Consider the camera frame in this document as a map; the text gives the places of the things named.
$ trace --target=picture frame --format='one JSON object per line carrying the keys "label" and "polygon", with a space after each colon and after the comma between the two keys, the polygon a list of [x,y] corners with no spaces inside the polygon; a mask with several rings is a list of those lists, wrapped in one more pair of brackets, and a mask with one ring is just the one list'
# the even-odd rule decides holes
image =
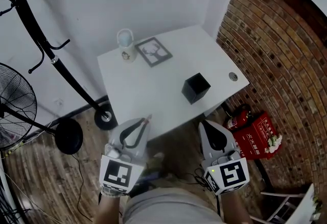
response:
{"label": "picture frame", "polygon": [[135,45],[135,49],[150,67],[156,66],[173,57],[173,55],[155,37],[151,37],[138,43]]}

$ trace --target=brick wall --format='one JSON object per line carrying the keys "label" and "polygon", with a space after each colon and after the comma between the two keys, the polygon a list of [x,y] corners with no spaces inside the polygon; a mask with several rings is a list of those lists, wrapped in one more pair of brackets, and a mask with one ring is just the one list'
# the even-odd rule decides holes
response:
{"label": "brick wall", "polygon": [[262,160],[273,186],[314,183],[325,200],[327,22],[310,0],[301,3],[299,10],[289,0],[231,0],[217,42],[250,82],[227,104],[267,111],[284,136],[277,155]]}

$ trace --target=white table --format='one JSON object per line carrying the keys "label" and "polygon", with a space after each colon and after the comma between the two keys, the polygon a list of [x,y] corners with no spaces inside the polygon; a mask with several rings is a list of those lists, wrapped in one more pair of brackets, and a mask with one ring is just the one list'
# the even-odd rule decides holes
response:
{"label": "white table", "polygon": [[[98,56],[118,124],[152,114],[149,139],[153,139],[217,106],[249,84],[201,26],[155,37],[173,57],[152,68],[140,54],[133,63],[124,62],[119,49]],[[211,88],[191,105],[181,90],[184,81],[198,72]],[[229,78],[230,72],[237,74],[236,82]]]}

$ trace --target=cable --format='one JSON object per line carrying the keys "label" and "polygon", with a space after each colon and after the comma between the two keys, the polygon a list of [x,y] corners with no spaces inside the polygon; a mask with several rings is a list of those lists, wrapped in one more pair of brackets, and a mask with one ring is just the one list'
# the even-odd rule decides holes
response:
{"label": "cable", "polygon": [[50,216],[49,214],[47,214],[44,210],[42,210],[35,202],[33,202],[20,188],[19,186],[12,180],[12,178],[9,177],[8,174],[6,174],[4,172],[4,174],[7,176],[7,178],[16,186],[16,188],[35,206],[37,207],[44,215],[46,215],[47,217],[49,217],[50,219],[52,219],[52,221],[54,221],[55,223],[60,223],[60,224],[65,224],[57,219],[55,219],[54,217]]}
{"label": "cable", "polygon": [[229,117],[231,117],[232,118],[232,116],[230,116],[230,114],[227,112],[227,111],[225,111],[225,113],[229,116]]}
{"label": "cable", "polygon": [[82,188],[83,188],[83,185],[84,185],[84,178],[83,178],[82,171],[81,171],[81,164],[80,164],[80,161],[79,161],[79,160],[78,160],[74,155],[72,155],[72,157],[73,157],[75,160],[77,160],[77,162],[78,162],[78,169],[79,169],[79,171],[80,171],[80,175],[81,175],[81,177],[82,177],[82,185],[81,185],[81,187],[80,187],[80,194],[79,194],[79,196],[78,196],[78,201],[77,201],[76,208],[77,208],[77,211],[78,211],[78,212],[79,212],[83,217],[85,217],[85,218],[87,218],[89,221],[93,222],[91,219],[89,219],[87,216],[85,216],[85,215],[80,211],[80,209],[79,209],[79,207],[78,207],[78,205],[79,205],[79,203],[80,203],[80,200],[81,200]]}
{"label": "cable", "polygon": [[[56,116],[58,116],[58,115],[57,115],[58,112],[59,112],[59,109],[58,109],[58,111],[55,113],[55,116],[54,116],[54,118],[52,119],[52,121],[49,123],[49,125],[47,125],[47,128],[50,127],[50,125],[53,123],[53,121],[54,121],[54,119],[56,118]],[[8,157],[10,154],[12,154],[15,150],[17,150],[17,149],[19,149],[20,147],[22,147],[23,145],[25,145],[25,144],[31,142],[32,140],[38,138],[38,137],[39,137],[42,133],[44,133],[44,132],[45,132],[45,131],[40,132],[38,135],[36,135],[35,137],[32,137],[31,139],[29,139],[29,140],[26,141],[26,142],[23,140],[21,143],[17,144],[15,147],[13,147],[12,149],[10,149],[10,150],[5,154],[4,157],[1,157],[1,159],[3,160],[3,159],[5,159],[5,158],[7,158],[7,157]]]}
{"label": "cable", "polygon": [[200,185],[201,187],[207,188],[207,190],[212,191],[211,187],[209,186],[209,184],[207,183],[207,181],[203,177],[203,174],[204,174],[204,171],[201,168],[196,168],[194,170],[194,174],[192,174],[192,173],[184,173],[184,174],[182,174],[182,175],[191,175],[194,178],[194,180],[196,181],[194,183],[186,183],[186,182],[183,182],[182,179],[177,176],[177,174],[175,174],[175,176],[177,177],[178,181],[181,182],[181,183],[188,184],[188,185]]}

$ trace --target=white chair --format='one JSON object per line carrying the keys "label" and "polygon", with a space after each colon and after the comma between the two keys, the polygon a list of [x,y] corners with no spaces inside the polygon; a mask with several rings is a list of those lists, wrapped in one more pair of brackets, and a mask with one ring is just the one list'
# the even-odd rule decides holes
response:
{"label": "white chair", "polygon": [[[312,214],[315,211],[315,206],[313,203],[314,198],[314,187],[313,184],[310,185],[308,191],[303,194],[281,194],[281,193],[269,193],[269,192],[261,192],[263,195],[269,195],[269,196],[279,196],[279,197],[285,197],[282,204],[275,210],[275,212],[267,219],[259,219],[253,216],[250,216],[251,219],[256,220],[263,224],[274,224],[274,223],[282,223],[282,224],[309,224],[311,223],[310,219]],[[288,202],[288,199],[291,197],[298,197],[302,198],[300,204],[298,206],[295,206]],[[278,216],[278,212],[282,209],[283,206],[287,206],[288,210],[293,209],[294,212],[288,219],[283,219],[283,217],[286,215],[286,212],[281,216]]]}

